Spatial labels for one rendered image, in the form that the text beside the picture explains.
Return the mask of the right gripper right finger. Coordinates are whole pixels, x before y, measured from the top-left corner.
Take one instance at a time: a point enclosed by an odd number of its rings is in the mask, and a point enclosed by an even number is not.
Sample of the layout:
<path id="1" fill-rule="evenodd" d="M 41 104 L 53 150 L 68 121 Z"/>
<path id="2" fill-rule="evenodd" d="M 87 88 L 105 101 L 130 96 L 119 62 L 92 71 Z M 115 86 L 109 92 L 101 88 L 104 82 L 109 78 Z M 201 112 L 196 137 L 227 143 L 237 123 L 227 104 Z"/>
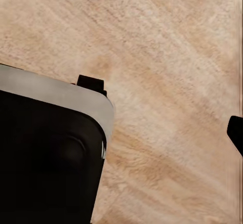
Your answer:
<path id="1" fill-rule="evenodd" d="M 243 118 L 231 116 L 228 123 L 227 134 L 243 156 Z"/>

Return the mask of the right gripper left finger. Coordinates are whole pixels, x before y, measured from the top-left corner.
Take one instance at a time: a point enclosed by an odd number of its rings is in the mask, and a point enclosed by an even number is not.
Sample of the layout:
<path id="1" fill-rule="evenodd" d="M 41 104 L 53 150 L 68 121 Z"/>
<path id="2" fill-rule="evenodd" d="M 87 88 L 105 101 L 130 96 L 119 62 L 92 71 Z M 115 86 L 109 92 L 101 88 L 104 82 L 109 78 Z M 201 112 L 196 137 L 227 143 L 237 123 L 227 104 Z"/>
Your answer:
<path id="1" fill-rule="evenodd" d="M 0 176 L 26 135 L 21 116 L 0 121 Z"/>

